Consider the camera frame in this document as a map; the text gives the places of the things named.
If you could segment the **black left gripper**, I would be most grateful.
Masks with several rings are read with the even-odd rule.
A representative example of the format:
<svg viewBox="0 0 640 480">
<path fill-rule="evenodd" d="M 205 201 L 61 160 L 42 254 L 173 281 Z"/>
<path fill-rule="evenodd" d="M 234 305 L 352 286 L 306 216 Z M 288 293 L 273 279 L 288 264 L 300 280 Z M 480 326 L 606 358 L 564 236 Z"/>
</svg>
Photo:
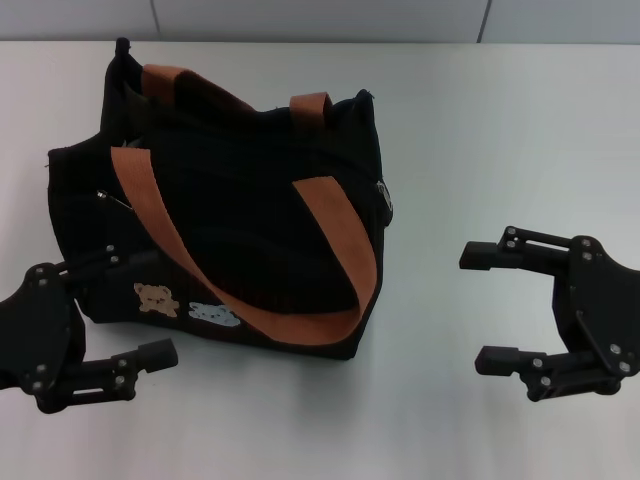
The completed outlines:
<svg viewBox="0 0 640 480">
<path fill-rule="evenodd" d="M 0 301 L 0 390 L 19 388 L 35 398 L 41 412 L 52 414 L 68 406 L 133 400 L 140 371 L 175 367 L 171 339 L 82 362 L 85 325 L 68 292 L 158 259 L 156 250 L 127 253 L 109 244 L 27 270 L 16 292 Z"/>
</svg>

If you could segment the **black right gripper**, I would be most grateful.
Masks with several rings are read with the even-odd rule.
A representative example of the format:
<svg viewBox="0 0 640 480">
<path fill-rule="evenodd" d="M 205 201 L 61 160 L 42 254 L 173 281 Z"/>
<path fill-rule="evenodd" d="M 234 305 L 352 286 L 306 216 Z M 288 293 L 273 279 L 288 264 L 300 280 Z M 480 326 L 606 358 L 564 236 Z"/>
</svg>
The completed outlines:
<svg viewBox="0 0 640 480">
<path fill-rule="evenodd" d="M 640 270 L 625 267 L 593 237 L 571 239 L 507 226 L 497 243 L 469 241 L 463 270 L 519 269 L 555 277 L 552 307 L 570 353 L 547 355 L 484 346 L 485 376 L 517 373 L 533 402 L 596 393 L 614 395 L 640 373 Z"/>
</svg>

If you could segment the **silver main zipper pull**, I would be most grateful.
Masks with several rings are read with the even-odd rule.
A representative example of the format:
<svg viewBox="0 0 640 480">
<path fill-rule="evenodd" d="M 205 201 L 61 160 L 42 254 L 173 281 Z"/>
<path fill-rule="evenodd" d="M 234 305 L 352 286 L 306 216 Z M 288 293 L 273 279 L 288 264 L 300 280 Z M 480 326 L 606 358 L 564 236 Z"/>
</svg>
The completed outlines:
<svg viewBox="0 0 640 480">
<path fill-rule="evenodd" d="M 385 226 L 389 226 L 393 220 L 393 215 L 394 215 L 394 207 L 393 207 L 389 190 L 386 184 L 382 180 L 376 183 L 376 188 L 385 202 L 384 222 L 385 222 Z"/>
</svg>

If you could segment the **black food bag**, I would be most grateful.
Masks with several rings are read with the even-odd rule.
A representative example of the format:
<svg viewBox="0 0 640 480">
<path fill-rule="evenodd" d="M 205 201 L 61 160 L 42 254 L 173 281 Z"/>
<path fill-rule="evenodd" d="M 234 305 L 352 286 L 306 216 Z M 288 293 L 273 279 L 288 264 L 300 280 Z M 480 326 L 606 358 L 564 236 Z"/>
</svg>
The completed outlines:
<svg viewBox="0 0 640 480">
<path fill-rule="evenodd" d="M 65 260 L 159 253 L 76 289 L 91 320 L 348 360 L 382 286 L 380 180 L 369 92 L 258 111 L 122 38 L 99 132 L 49 153 L 48 205 Z"/>
</svg>

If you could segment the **silver pocket zipper pull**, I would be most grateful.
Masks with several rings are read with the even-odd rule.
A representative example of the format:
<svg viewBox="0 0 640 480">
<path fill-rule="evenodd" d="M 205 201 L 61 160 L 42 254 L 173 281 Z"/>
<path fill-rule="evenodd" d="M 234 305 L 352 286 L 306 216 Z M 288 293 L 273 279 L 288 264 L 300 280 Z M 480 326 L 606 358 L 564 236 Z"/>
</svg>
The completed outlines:
<svg viewBox="0 0 640 480">
<path fill-rule="evenodd" d="M 121 207 L 124 207 L 125 209 L 131 211 L 132 207 L 130 205 L 128 205 L 127 203 L 125 203 L 124 201 L 121 201 L 120 199 L 116 198 L 115 196 L 109 194 L 108 192 L 104 191 L 104 190 L 97 190 L 96 191 L 97 197 L 101 200 L 109 200 L 112 203 L 115 203 Z"/>
</svg>

